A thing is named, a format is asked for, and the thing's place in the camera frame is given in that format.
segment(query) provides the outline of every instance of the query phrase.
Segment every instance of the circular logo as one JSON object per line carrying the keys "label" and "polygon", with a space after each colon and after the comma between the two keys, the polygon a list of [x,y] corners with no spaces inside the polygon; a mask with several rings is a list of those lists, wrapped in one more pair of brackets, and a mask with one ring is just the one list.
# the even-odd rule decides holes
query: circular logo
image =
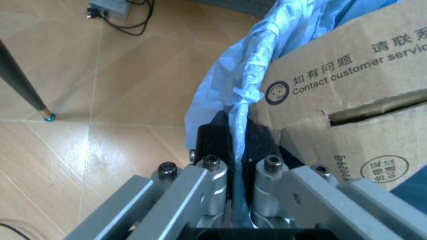
{"label": "circular logo", "polygon": [[281,104],[289,96],[289,91],[289,85],[285,81],[273,82],[265,91],[265,100],[270,105]]}
{"label": "circular logo", "polygon": [[405,158],[384,155],[365,162],[360,169],[360,174],[374,183],[388,183],[405,175],[408,168],[409,163]]}

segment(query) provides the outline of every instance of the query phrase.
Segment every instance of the plug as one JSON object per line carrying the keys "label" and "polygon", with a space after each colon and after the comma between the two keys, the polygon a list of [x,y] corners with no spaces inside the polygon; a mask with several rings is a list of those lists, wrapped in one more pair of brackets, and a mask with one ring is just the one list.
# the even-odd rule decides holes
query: plug
{"label": "plug", "polygon": [[97,8],[90,7],[86,10],[87,19],[96,19],[102,17],[100,11]]}

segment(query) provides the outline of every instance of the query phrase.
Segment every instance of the plastic bag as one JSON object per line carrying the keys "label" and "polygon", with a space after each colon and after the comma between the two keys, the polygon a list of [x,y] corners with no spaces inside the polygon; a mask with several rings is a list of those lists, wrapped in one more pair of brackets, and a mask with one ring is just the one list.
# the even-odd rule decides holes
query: plastic bag
{"label": "plastic bag", "polygon": [[185,115],[185,144],[196,145],[198,127],[225,110],[235,158],[233,222],[249,227],[241,158],[249,105],[263,98],[259,91],[271,61],[318,38],[352,18],[396,0],[278,0],[249,34],[227,49],[198,87]]}

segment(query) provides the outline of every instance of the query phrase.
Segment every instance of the black chair leg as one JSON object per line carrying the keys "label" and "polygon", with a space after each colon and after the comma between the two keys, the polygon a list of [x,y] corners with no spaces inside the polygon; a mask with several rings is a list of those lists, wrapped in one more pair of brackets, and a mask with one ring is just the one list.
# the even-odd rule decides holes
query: black chair leg
{"label": "black chair leg", "polygon": [[55,120],[55,114],[46,107],[33,85],[31,85],[30,81],[1,40],[0,77],[33,106],[44,120],[47,122]]}

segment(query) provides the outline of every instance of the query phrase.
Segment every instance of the black cable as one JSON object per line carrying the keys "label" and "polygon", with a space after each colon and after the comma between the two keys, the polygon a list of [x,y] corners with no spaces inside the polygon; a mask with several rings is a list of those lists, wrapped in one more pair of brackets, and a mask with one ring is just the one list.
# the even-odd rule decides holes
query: black cable
{"label": "black cable", "polygon": [[0,222],[0,226],[5,227],[5,228],[7,228],[9,230],[12,230],[13,232],[15,232],[16,234],[18,234],[19,236],[21,236],[25,240],[31,240],[29,237],[27,237],[25,234],[23,234],[21,231],[19,231],[18,229],[14,228],[13,226],[7,225],[6,223],[2,223],[2,222]]}
{"label": "black cable", "polygon": [[146,2],[147,2],[147,0],[144,0],[144,1],[142,1],[142,2],[136,2],[136,1],[131,1],[131,0],[125,0],[127,3],[131,3],[131,4],[133,4],[133,5],[144,5]]}
{"label": "black cable", "polygon": [[[149,10],[148,10],[148,15],[147,15],[146,19],[144,21],[138,23],[138,24],[135,24],[135,25],[130,25],[130,26],[117,25],[117,24],[114,24],[108,20],[108,11],[104,11],[104,13],[101,14],[98,11],[98,9],[96,9],[96,8],[88,8],[87,9],[87,16],[89,18],[102,18],[108,25],[119,30],[120,32],[123,32],[123,33],[131,35],[131,36],[140,36],[145,32],[145,30],[147,28],[147,24],[148,24],[151,16],[153,15],[155,0],[151,0],[151,2],[150,2],[150,0],[143,0],[142,2],[134,2],[131,0],[126,0],[126,2],[135,4],[135,5],[144,5],[145,3],[148,3]],[[128,29],[134,29],[134,28],[139,28],[139,27],[142,27],[140,32],[134,33],[134,32],[128,31]]]}

